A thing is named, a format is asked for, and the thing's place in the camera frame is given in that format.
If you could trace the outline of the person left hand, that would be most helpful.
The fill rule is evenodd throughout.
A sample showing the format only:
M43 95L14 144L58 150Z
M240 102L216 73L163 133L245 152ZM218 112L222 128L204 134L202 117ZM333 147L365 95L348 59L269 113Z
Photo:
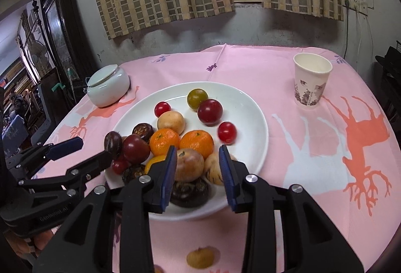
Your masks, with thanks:
M4 233L4 237L6 237L13 251L21 258L29 253L35 253L35 255L38 256L52 239L53 235L52 230L48 230L31 239L23 239L15 235L11 230Z

